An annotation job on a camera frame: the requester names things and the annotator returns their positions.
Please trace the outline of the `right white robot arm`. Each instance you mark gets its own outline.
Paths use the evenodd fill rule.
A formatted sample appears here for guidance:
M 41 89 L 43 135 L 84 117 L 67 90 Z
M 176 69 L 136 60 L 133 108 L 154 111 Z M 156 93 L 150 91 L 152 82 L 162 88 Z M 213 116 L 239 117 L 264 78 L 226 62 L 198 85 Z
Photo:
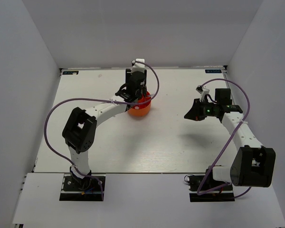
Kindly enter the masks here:
M 231 90 L 215 90 L 215 100 L 208 101 L 209 90 L 198 86 L 200 98 L 194 99 L 192 108 L 185 114 L 185 119 L 202 121 L 206 117 L 216 117 L 230 134 L 237 154 L 231 165 L 211 165 L 199 184 L 198 189 L 206 186 L 212 190 L 223 184 L 244 187 L 263 187 L 271 185 L 276 153 L 265 147 L 252 133 L 244 119 L 239 105 L 232 103 Z

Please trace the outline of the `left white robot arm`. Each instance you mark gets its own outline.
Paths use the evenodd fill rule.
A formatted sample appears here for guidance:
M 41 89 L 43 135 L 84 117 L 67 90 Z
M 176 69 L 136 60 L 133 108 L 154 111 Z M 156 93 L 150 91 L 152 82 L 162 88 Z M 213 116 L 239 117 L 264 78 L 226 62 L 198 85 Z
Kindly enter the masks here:
M 91 170 L 88 164 L 88 150 L 95 139 L 96 128 L 117 114 L 127 112 L 143 95 L 147 95 L 147 70 L 126 69 L 126 81 L 108 103 L 100 103 L 89 109 L 76 107 L 62 131 L 69 148 L 72 165 L 71 177 L 82 190 L 91 184 Z

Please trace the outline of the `orange round organizer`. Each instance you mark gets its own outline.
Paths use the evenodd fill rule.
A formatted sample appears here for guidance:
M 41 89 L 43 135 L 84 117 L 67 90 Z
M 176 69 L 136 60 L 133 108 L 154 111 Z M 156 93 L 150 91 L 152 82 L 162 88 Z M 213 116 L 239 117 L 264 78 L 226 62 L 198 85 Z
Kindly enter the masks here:
M 138 103 L 139 105 L 135 105 L 134 107 L 130 108 L 127 112 L 129 115 L 134 117 L 143 117 L 146 116 L 150 109 L 151 109 L 151 98 L 149 97 L 150 93 L 147 92 L 146 96 L 142 96 Z

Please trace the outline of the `right corner label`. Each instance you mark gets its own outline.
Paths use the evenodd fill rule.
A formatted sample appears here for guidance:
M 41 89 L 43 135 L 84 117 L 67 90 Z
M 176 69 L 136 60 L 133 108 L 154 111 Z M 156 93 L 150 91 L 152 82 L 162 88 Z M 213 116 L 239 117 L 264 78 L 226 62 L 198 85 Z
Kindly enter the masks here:
M 222 71 L 220 69 L 205 69 L 206 74 L 221 74 Z

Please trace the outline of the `corner label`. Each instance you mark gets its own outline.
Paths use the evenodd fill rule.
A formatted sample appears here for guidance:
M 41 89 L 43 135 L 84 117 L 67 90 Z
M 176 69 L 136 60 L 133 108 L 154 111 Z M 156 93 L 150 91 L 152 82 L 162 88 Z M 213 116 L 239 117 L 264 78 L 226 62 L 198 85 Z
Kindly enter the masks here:
M 222 71 L 220 69 L 205 69 L 206 74 L 221 74 Z
M 78 75 L 79 71 L 63 71 L 62 75 Z

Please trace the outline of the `left corner label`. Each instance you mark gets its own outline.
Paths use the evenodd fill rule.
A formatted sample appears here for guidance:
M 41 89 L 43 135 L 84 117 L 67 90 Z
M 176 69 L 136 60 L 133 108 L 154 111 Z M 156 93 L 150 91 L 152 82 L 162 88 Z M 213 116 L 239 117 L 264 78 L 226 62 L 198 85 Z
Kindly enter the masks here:
M 62 75 L 78 75 L 79 71 L 63 71 Z

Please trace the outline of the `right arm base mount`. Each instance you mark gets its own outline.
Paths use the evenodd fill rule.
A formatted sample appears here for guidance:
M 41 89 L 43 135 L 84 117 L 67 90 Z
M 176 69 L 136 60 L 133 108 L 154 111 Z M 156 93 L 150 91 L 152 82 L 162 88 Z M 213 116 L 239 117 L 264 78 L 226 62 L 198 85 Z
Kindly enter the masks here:
M 191 203 L 202 202 L 234 202 L 234 192 L 232 185 L 222 186 L 223 181 L 217 181 L 213 179 L 212 171 L 206 178 L 200 192 L 214 189 L 208 193 L 198 195 L 197 190 L 205 177 L 208 169 L 204 174 L 187 174 L 184 176 L 184 183 L 189 187 L 189 197 Z

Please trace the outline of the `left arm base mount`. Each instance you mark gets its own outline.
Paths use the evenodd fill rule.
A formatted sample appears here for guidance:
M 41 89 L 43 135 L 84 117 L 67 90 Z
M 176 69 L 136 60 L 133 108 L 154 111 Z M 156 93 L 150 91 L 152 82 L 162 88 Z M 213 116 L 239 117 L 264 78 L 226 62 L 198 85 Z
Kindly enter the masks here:
M 70 175 L 65 175 L 62 182 L 60 201 L 103 201 L 106 176 L 96 176 L 102 184 L 103 193 L 97 180 L 88 179 L 82 187 Z

